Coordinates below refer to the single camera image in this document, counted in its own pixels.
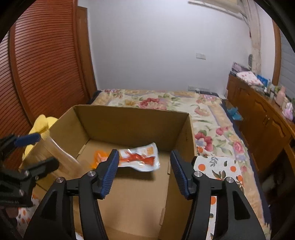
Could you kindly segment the person's left hand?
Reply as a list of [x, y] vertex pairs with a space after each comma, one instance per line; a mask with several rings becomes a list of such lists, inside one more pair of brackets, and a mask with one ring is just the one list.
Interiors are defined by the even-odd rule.
[[4, 210], [9, 219], [15, 219], [18, 216], [19, 209], [18, 207], [5, 207]]

